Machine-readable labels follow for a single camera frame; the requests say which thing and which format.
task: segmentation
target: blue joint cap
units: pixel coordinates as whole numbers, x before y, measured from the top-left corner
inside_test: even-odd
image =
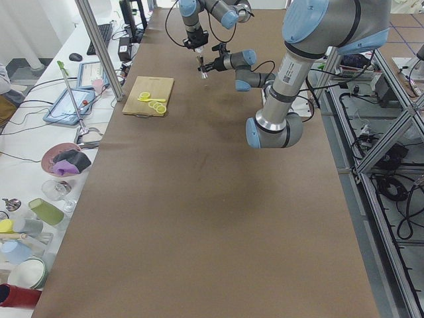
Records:
[[[256,63],[256,53],[254,50],[243,50],[243,58],[249,64],[253,65]]]
[[[237,15],[236,11],[231,10],[224,14],[223,18],[221,19],[221,24],[223,27],[230,29],[236,25],[238,19],[239,16]]]
[[[196,12],[196,0],[180,0],[180,13],[183,17],[189,17]]]
[[[236,91],[250,91],[252,86],[247,81],[236,79]]]
[[[249,146],[255,149],[260,149],[258,127],[256,127],[252,117],[248,118],[246,121],[246,139]]]
[[[283,38],[293,44],[305,40],[323,20],[329,0],[294,1],[283,23]]]
[[[386,43],[389,37],[389,29],[374,33],[356,42],[347,44],[337,49],[339,55],[349,55],[375,50]]]

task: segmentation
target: keyboard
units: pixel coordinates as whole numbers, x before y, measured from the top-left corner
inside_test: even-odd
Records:
[[[113,27],[112,23],[107,23],[105,25],[98,25],[99,31],[101,34],[101,37],[103,38],[103,41],[105,41],[106,47],[109,45],[109,41],[112,37]],[[87,55],[95,55],[95,48],[92,42],[90,42],[90,45],[87,50]]]

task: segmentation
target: computer mouse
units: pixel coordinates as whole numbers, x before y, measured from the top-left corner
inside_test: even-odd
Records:
[[[71,61],[79,62],[79,61],[82,61],[82,56],[78,53],[71,53],[69,55],[69,59]]]

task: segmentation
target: purple cloth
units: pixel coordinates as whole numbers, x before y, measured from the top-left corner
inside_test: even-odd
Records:
[[[67,160],[58,161],[57,163],[53,165],[51,170],[54,174],[57,174],[58,176],[63,176],[64,174],[79,174],[80,173],[77,167],[69,163]]]
[[[84,169],[91,165],[91,161],[87,155],[75,149],[63,151],[53,158],[53,162],[59,162],[62,160],[66,160],[70,164],[73,164],[79,172],[83,172]]]

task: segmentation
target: wooden cutting board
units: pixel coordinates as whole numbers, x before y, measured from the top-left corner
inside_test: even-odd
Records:
[[[157,113],[153,108],[148,106],[148,102],[139,101],[138,97],[143,91],[150,93],[150,98],[164,98],[165,103],[162,103],[168,108],[168,101],[171,95],[172,86],[174,85],[173,78],[154,78],[149,76],[138,76],[134,86],[131,89],[124,109],[122,110],[125,115],[146,115],[146,116],[159,116],[165,114]]]

